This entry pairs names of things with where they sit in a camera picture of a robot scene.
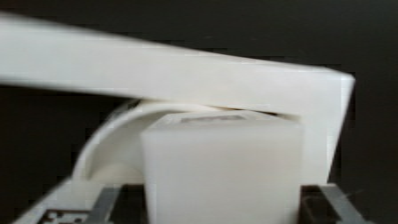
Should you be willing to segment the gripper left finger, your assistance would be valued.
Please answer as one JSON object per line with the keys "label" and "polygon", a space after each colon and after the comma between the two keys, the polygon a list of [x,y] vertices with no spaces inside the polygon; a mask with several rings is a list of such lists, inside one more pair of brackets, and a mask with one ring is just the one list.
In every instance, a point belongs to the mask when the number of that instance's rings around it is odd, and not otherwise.
{"label": "gripper left finger", "polygon": [[84,224],[146,224],[142,185],[123,185],[101,190]]}

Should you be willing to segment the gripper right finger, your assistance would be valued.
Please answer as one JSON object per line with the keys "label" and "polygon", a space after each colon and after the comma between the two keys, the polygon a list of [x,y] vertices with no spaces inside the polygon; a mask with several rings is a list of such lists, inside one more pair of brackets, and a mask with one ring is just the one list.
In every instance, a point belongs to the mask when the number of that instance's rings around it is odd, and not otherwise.
{"label": "gripper right finger", "polygon": [[336,184],[302,187],[300,224],[373,224]]}

